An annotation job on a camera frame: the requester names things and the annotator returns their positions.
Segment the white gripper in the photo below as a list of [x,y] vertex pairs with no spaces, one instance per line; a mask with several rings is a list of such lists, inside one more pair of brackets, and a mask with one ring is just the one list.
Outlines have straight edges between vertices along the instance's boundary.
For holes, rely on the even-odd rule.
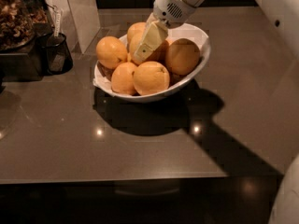
[[168,28],[182,25],[195,11],[197,0],[155,0],[146,29],[134,52],[138,63],[143,63],[168,37]]

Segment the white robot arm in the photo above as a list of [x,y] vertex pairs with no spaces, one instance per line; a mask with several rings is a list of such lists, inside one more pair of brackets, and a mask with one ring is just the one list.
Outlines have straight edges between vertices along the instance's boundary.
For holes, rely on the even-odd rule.
[[[183,24],[205,0],[155,0],[134,57],[145,61],[166,39],[170,28]],[[255,0],[294,54],[298,53],[299,1]],[[283,177],[268,224],[299,223],[299,154]]]

